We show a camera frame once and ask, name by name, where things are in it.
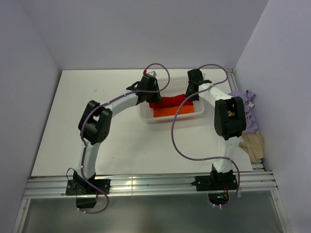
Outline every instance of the orange cloth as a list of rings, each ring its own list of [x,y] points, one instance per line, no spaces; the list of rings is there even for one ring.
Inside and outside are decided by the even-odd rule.
[[[171,108],[154,108],[154,117],[173,116],[176,114],[178,108],[179,106]],[[178,114],[180,115],[186,113],[194,113],[193,105],[182,106]]]
[[[181,103],[185,100],[185,94],[181,94],[174,97],[162,97],[160,102],[149,103],[150,108],[170,108],[181,105]],[[186,101],[185,105],[193,105],[192,101]]]

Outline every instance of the cable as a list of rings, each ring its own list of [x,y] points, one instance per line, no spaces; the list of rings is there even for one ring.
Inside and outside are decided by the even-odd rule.
[[[169,83],[170,83],[170,81],[171,81],[170,73],[169,73],[169,71],[166,69],[166,67],[165,67],[164,65],[162,65],[162,64],[160,64],[160,63],[152,63],[152,64],[148,65],[148,66],[144,69],[143,73],[145,74],[145,73],[147,72],[147,69],[148,69],[149,67],[151,67],[151,66],[154,66],[154,65],[158,65],[158,66],[163,67],[163,69],[165,69],[165,71],[167,72],[167,75],[168,75],[168,82],[167,82],[167,84],[166,84],[162,89],[157,90],[157,91],[140,91],[140,90],[137,90],[137,91],[130,91],[130,92],[127,92],[127,93],[125,93],[125,94],[123,94],[123,95],[120,95],[120,96],[118,96],[118,97],[112,99],[112,100],[109,101],[109,102],[103,103],[103,104],[97,106],[96,108],[94,108],[94,109],[89,113],[89,115],[86,117],[85,121],[83,122],[83,125],[82,125],[82,128],[81,128],[81,132],[80,132],[80,137],[81,137],[81,140],[82,140],[83,145],[84,145],[83,153],[82,153],[82,159],[81,159],[81,174],[82,174],[82,177],[83,177],[84,181],[85,181],[88,185],[90,185],[92,188],[94,188],[95,190],[97,190],[98,192],[100,192],[101,194],[103,194],[103,195],[106,197],[106,199],[107,199],[107,204],[106,204],[106,206],[105,206],[103,209],[101,209],[101,210],[98,210],[98,211],[84,211],[84,210],[79,209],[79,211],[81,211],[81,212],[83,212],[83,213],[85,213],[85,214],[97,214],[97,213],[100,213],[100,212],[104,211],[105,209],[107,209],[107,207],[108,207],[108,205],[109,205],[109,197],[108,197],[108,195],[107,195],[103,190],[101,190],[100,188],[98,188],[98,187],[96,187],[95,185],[93,185],[92,183],[90,183],[90,182],[87,180],[87,178],[86,178],[86,176],[85,176],[85,174],[84,174],[84,171],[83,171],[83,166],[84,166],[84,161],[85,161],[85,156],[86,156],[86,149],[87,149],[87,143],[86,143],[86,141],[85,141],[84,138],[83,138],[83,133],[84,133],[84,129],[85,129],[85,127],[86,127],[86,123],[88,122],[88,120],[93,116],[93,114],[94,114],[98,109],[100,109],[101,107],[105,107],[105,106],[107,106],[108,104],[113,103],[113,102],[115,102],[115,101],[117,101],[117,100],[120,100],[121,98],[123,98],[123,97],[125,97],[125,96],[131,95],[131,94],[134,94],[134,93],[138,93],[138,92],[139,92],[139,93],[158,93],[158,92],[160,92],[160,91],[163,91],[163,90],[169,85]]]
[[[177,115],[178,115],[180,109],[182,108],[182,106],[185,104],[185,102],[187,102],[191,97],[193,97],[193,96],[195,96],[195,95],[198,95],[198,94],[200,94],[200,93],[202,93],[202,92],[205,92],[205,91],[209,91],[209,90],[210,90],[213,86],[215,86],[215,85],[218,85],[218,84],[221,84],[221,83],[226,82],[226,81],[228,80],[228,78],[229,78],[229,77],[228,77],[228,73],[227,73],[227,71],[225,70],[225,68],[223,68],[222,66],[217,65],[217,64],[206,64],[206,65],[203,65],[203,66],[199,67],[199,69],[201,69],[201,68],[203,68],[203,67],[207,67],[207,66],[216,66],[216,67],[219,67],[220,69],[222,69],[222,70],[225,72],[226,78],[225,78],[223,81],[220,81],[220,82],[218,82],[218,83],[215,83],[214,85],[211,85],[210,87],[208,87],[208,88],[205,89],[205,90],[198,91],[198,92],[195,92],[195,93],[189,95],[189,96],[181,103],[181,105],[179,106],[179,108],[178,108],[178,110],[177,110],[177,112],[176,112],[176,114],[175,114],[175,116],[174,116],[174,118],[173,118],[172,127],[171,127],[171,138],[172,138],[172,143],[173,143],[173,146],[174,146],[175,150],[176,150],[181,156],[183,156],[183,157],[186,158],[186,159],[189,159],[189,160],[192,160],[192,161],[205,161],[205,160],[212,160],[212,159],[227,159],[227,160],[230,160],[230,161],[232,162],[232,164],[235,166],[235,168],[237,169],[237,172],[238,172],[238,187],[237,187],[237,191],[235,192],[235,195],[233,196],[233,198],[230,199],[230,200],[228,201],[227,204],[222,205],[222,206],[227,206],[227,205],[229,205],[233,200],[235,200],[235,199],[237,198],[238,193],[239,193],[239,189],[240,189],[240,170],[239,170],[237,164],[236,164],[232,159],[230,159],[230,158],[228,158],[228,157],[223,157],[223,156],[215,156],[215,157],[202,158],[202,159],[194,159],[194,158],[188,157],[188,156],[184,155],[184,154],[177,148],[177,145],[176,145],[175,139],[174,139],[174,125],[175,125],[175,122],[176,122],[176,119],[177,119]]]
[[[73,172],[75,172],[75,169],[73,169],[72,167],[70,167],[70,168],[68,168],[68,170],[67,170],[67,172],[66,172],[66,177],[67,177],[67,180],[69,181],[69,178],[68,178],[68,172],[69,172],[69,170],[70,169],[72,169],[73,170]]]

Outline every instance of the white table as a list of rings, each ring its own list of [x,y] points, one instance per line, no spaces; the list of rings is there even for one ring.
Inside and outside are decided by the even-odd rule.
[[[187,69],[171,69],[171,77],[186,76]],[[223,80],[218,69],[204,69],[213,82]],[[158,78],[167,76],[156,70]],[[142,77],[142,70],[63,71],[49,119],[33,168],[32,176],[64,176],[77,168],[82,143],[78,122],[90,100],[104,101],[122,93]],[[228,83],[218,86],[229,93]],[[194,162],[181,157],[173,148],[171,123],[146,124],[137,107],[112,119],[108,138],[102,143],[96,162],[98,175],[162,174],[210,172],[213,161]],[[207,102],[199,117],[175,124],[177,146],[193,158],[217,156],[218,136],[214,130],[214,109]],[[238,146],[234,161],[240,171],[252,171],[251,162]]]

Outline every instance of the white wall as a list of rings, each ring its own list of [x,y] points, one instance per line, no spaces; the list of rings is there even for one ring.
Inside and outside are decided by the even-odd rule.
[[[0,1],[0,232],[11,232],[59,69],[19,1]]]
[[[61,69],[234,68],[268,0],[20,0]]]
[[[311,229],[311,1],[270,0],[236,68],[295,233]]]

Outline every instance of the white basket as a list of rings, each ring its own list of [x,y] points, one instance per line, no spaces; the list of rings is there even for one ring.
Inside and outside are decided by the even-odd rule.
[[[167,84],[167,79],[158,79],[159,89],[162,89]],[[185,94],[188,87],[188,77],[171,78],[170,84],[161,91],[162,97],[173,97],[180,94]],[[177,119],[186,119],[195,115],[201,114],[204,111],[202,100],[193,102],[194,113],[180,114]],[[159,123],[164,121],[172,121],[174,116],[154,117],[153,109],[149,107],[149,103],[143,102],[138,105],[138,115],[140,119],[148,124]]]

